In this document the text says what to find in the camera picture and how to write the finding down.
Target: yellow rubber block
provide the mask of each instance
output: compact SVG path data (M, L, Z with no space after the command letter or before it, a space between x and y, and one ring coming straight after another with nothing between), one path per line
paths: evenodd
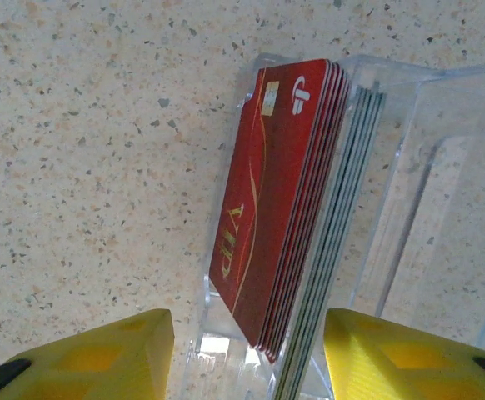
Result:
M344 309L327 311L335 400L485 400L485 352Z
M170 311L144 312L18 354L0 400L163 400L173 346Z

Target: stack of cards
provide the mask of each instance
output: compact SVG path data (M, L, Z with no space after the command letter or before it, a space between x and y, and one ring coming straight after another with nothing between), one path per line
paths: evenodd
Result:
M285 338L349 93L328 60L260 70L242 109L209 276L250 345Z
M307 281L290 327L291 336L285 348L274 399L295 400L300 393L313 351L314 333L318 331L318 323L328 305L333 272L340 261L384 102L385 94L378 92L377 87L357 89L350 126L341 149L342 158L328 188L319 229L313 238Z

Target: transparent plastic box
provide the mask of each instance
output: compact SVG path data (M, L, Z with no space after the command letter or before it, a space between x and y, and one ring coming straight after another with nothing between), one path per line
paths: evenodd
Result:
M284 352L271 365L248 346L207 271L241 106L252 96L259 68L292 61L264 54L241 73L203 259L200 331L190 340L182 400L278 398ZM328 300L315 315L322 322L327 308L351 308L485 349L485 66L438 71L365 56L340 63L352 94L337 162L356 90L377 84L387 100L332 265ZM328 188L335 172L332 168ZM306 269L314 260L310 249ZM306 281L304 275L297 299L307 290ZM298 306L291 319L297 314ZM301 399L333 398L320 326L308 339L312 357L302 360ZM287 334L283 349L289 340Z

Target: yellow object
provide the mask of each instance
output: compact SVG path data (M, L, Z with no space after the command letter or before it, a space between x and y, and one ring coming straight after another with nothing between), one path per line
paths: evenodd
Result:
M335 400L485 400L485 352L359 312L327 311Z
M170 311L144 312L18 354L0 400L163 400L173 345Z

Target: speckled countertop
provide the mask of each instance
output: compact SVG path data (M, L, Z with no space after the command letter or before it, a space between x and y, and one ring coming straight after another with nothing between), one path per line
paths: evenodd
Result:
M0 0L0 362L171 308L177 398L235 77L260 52L485 63L485 1Z

